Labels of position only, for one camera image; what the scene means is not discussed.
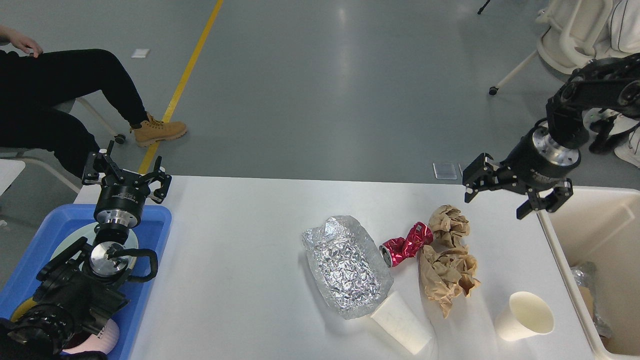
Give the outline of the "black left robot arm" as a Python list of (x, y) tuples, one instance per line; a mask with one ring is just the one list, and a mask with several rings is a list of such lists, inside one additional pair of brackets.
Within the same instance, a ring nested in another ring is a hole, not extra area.
[(160, 156), (146, 174), (120, 168), (111, 158), (113, 146), (90, 152), (81, 178), (83, 185), (101, 187), (94, 239), (79, 237), (49, 260), (36, 274), (34, 305), (15, 320), (1, 320), (3, 360), (63, 360), (73, 337), (98, 335), (128, 305), (123, 284), (157, 276), (157, 252), (126, 241), (142, 221), (146, 200), (165, 200), (172, 176)]

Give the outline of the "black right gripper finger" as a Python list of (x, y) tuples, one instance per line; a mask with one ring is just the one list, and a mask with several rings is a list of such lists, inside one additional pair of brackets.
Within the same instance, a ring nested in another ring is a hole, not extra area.
[(520, 195), (526, 193), (524, 183), (512, 167), (505, 162), (494, 160), (486, 152), (480, 153), (462, 171), (462, 184), (465, 186), (465, 203), (470, 203), (483, 191), (505, 190)]
[(552, 191), (545, 197), (541, 197), (539, 191), (529, 186), (525, 187), (524, 194), (526, 194), (527, 200), (516, 209), (516, 218), (519, 220), (533, 211), (556, 212), (573, 196), (573, 182), (571, 178), (565, 178), (553, 186)]

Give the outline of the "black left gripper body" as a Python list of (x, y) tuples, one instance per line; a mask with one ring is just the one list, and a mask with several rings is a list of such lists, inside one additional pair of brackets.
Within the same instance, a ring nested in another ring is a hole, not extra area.
[(151, 190), (148, 185), (103, 184), (94, 209), (98, 223), (115, 223), (132, 229), (140, 225)]

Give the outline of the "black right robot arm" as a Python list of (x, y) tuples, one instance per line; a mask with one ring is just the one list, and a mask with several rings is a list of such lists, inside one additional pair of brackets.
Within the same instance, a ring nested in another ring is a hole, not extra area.
[(503, 161), (480, 153), (464, 171), (464, 201), (483, 191), (526, 195), (516, 210), (521, 220), (532, 211), (555, 212), (573, 196), (569, 173), (581, 162), (589, 140), (583, 111), (610, 109), (639, 117), (640, 55), (592, 60), (573, 71), (546, 103), (546, 116), (535, 123)]

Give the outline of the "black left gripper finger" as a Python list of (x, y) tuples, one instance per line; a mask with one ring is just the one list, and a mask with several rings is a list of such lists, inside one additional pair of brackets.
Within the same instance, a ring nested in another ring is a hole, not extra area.
[(111, 158), (115, 141), (111, 140), (106, 149), (90, 152), (82, 173), (82, 185), (100, 185), (101, 187), (124, 186), (123, 169)]
[(162, 167), (162, 159), (162, 156), (158, 156), (153, 171), (140, 175), (135, 180), (135, 189), (156, 204), (162, 204), (166, 199), (172, 181), (172, 176)]

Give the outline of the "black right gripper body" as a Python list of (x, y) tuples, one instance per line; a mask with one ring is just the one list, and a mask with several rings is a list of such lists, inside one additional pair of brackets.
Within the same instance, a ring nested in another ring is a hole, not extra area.
[(538, 125), (522, 136), (500, 162), (500, 185), (517, 194), (547, 191), (564, 182), (580, 162), (580, 150), (560, 145), (548, 127)]

